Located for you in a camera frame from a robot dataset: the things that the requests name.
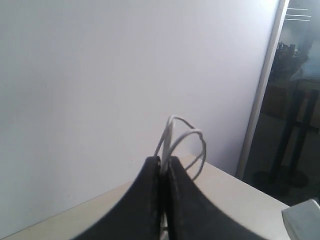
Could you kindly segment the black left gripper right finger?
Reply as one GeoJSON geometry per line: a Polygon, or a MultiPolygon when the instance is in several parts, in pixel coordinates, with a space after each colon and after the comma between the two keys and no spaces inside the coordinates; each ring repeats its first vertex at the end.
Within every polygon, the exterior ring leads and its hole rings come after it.
{"type": "Polygon", "coordinates": [[[224,214],[191,180],[180,160],[170,157],[166,172],[170,240],[251,240],[253,233],[224,214]]]}

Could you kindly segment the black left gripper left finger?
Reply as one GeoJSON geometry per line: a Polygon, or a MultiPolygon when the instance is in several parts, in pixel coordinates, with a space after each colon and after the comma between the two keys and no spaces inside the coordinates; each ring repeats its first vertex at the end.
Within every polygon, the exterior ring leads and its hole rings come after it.
{"type": "Polygon", "coordinates": [[[122,198],[75,240],[158,240],[160,238],[160,158],[147,157],[122,198]]]}

